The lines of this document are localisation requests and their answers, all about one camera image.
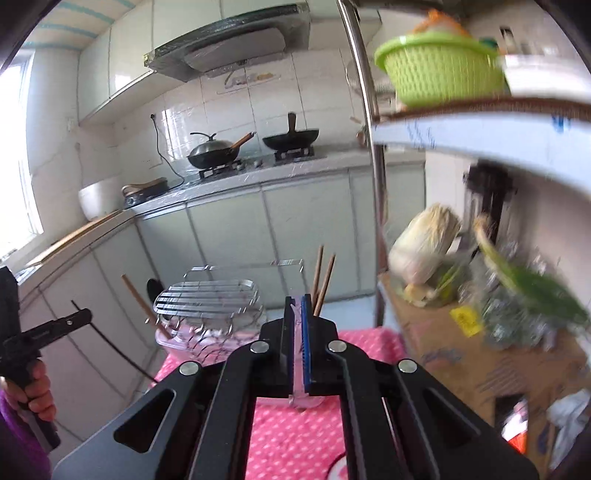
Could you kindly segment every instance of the metal screw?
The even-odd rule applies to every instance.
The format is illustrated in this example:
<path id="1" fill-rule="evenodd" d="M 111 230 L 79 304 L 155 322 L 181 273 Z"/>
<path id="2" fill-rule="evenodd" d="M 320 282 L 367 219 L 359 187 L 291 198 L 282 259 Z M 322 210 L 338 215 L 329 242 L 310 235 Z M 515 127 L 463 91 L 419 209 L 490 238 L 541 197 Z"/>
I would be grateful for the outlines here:
<path id="1" fill-rule="evenodd" d="M 329 350 L 334 353 L 341 353 L 347 350 L 347 344 L 342 340 L 333 340 L 329 343 Z"/>
<path id="2" fill-rule="evenodd" d="M 252 353 L 265 353 L 268 350 L 269 344 L 267 342 L 263 342 L 262 340 L 257 340 L 251 345 Z"/>
<path id="3" fill-rule="evenodd" d="M 178 369 L 183 375 L 189 376 L 199 372 L 199 364 L 197 362 L 185 362 Z"/>
<path id="4" fill-rule="evenodd" d="M 417 371 L 417 364 L 412 360 L 400 360 L 398 362 L 398 369 L 405 374 L 413 374 Z"/>

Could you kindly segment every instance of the blue ceiling stripe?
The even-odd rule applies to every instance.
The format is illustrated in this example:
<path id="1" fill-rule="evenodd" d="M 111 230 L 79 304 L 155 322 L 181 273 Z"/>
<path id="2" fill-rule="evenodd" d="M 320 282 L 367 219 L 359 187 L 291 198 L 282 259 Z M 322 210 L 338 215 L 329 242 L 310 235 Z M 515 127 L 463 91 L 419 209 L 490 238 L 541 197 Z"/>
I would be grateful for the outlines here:
<path id="1" fill-rule="evenodd" d="M 63 43 L 49 43 L 40 41 L 26 41 L 22 44 L 24 48 L 64 48 L 65 50 L 76 50 L 81 51 L 81 48 L 73 47 L 72 45 L 66 45 Z"/>
<path id="2" fill-rule="evenodd" d="M 64 30 L 67 32 L 77 33 L 78 35 L 84 35 L 89 38 L 96 38 L 98 35 L 94 32 L 84 30 L 82 28 L 71 27 L 69 25 L 61 25 L 56 23 L 40 23 L 37 25 L 39 28 L 47 28 L 49 30 Z"/>
<path id="3" fill-rule="evenodd" d="M 59 4 L 57 4 L 56 8 L 65 8 L 67 10 L 72 10 L 73 12 L 78 12 L 80 14 L 90 15 L 91 17 L 98 18 L 99 20 L 102 20 L 103 22 L 107 22 L 108 24 L 111 24 L 115 21 L 114 18 L 107 17 L 106 15 L 95 12 L 94 10 L 91 10 L 90 8 L 81 7 L 80 5 L 76 5 L 76 4 L 71 4 L 70 2 L 60 2 Z"/>
<path id="4" fill-rule="evenodd" d="M 129 2 L 128 0 L 115 0 L 115 1 L 121 5 L 125 5 L 129 9 L 135 8 L 135 5 L 131 2 Z"/>

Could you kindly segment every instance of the yellow sticker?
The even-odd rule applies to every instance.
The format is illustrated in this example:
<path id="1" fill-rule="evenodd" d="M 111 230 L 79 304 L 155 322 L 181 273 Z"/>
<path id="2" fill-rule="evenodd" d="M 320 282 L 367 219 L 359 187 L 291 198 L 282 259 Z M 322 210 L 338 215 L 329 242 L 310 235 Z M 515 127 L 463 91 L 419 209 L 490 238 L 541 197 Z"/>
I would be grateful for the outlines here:
<path id="1" fill-rule="evenodd" d="M 482 330 L 478 312 L 471 307 L 458 307 L 451 310 L 449 315 L 452 316 L 467 337 L 474 336 Z"/>

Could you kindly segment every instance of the power cord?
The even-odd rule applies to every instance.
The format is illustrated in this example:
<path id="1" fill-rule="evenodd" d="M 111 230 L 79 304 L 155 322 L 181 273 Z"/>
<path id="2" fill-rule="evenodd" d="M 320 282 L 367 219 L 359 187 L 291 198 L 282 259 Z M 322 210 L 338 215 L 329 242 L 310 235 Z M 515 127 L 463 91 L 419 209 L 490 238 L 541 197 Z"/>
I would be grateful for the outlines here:
<path id="1" fill-rule="evenodd" d="M 170 162 L 168 161 L 167 158 L 165 158 L 161 153 L 160 153 L 160 149 L 158 147 L 158 127 L 156 126 L 156 115 L 154 115 L 153 113 L 150 115 L 150 118 L 152 119 L 152 122 L 154 123 L 154 129 L 156 130 L 156 152 L 158 152 L 158 155 L 160 156 L 160 158 L 162 158 L 162 160 L 164 160 L 167 165 L 170 167 L 170 170 L 173 171 L 173 173 L 182 180 L 181 183 L 179 183 L 178 185 L 175 185 L 173 188 L 176 187 L 180 187 L 182 184 L 185 183 L 185 177 L 183 177 L 181 174 L 179 174 L 174 168 L 173 166 L 170 164 Z"/>
<path id="2" fill-rule="evenodd" d="M 76 302 L 74 300 L 70 300 L 72 302 L 72 305 L 74 305 L 74 307 L 76 308 L 76 310 L 80 311 L 80 307 L 78 305 L 76 305 Z M 118 354 L 120 354 L 120 356 L 123 358 L 123 360 L 125 360 L 127 363 L 129 363 L 132 367 L 134 367 L 139 373 L 141 373 L 144 377 L 149 378 L 152 382 L 154 383 L 158 383 L 158 380 L 156 380 L 152 375 L 150 375 L 146 370 L 144 370 L 143 368 L 141 368 L 137 363 L 135 363 L 131 358 L 129 358 L 127 355 L 125 355 L 121 350 L 119 350 L 119 348 L 113 343 L 111 342 L 103 332 L 101 332 L 97 326 L 90 322 L 89 325 L 94 328 L 95 332 L 99 334 L 99 336 L 109 344 L 109 346 L 115 350 L 115 352 L 117 352 Z"/>

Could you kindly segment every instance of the window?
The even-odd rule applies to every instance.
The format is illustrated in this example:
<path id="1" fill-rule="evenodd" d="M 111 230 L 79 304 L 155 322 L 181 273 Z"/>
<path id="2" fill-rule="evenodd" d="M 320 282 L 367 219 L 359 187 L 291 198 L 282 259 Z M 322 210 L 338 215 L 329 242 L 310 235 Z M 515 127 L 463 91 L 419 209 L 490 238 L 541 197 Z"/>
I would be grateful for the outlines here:
<path id="1" fill-rule="evenodd" d="M 0 259 L 43 233 L 27 159 L 25 116 L 32 56 L 0 74 Z"/>

